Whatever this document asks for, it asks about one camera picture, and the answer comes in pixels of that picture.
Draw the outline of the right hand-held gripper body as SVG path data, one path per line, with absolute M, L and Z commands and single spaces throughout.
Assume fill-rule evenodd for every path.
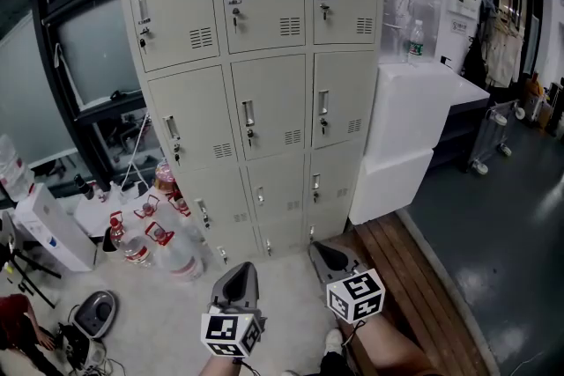
M 386 289 L 375 269 L 354 267 L 340 271 L 317 271 L 324 304 L 348 324 L 379 314 Z

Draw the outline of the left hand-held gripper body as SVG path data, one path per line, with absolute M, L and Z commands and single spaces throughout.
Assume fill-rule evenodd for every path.
M 258 299 L 214 298 L 202 314 L 200 340 L 215 357 L 249 358 L 265 331 Z

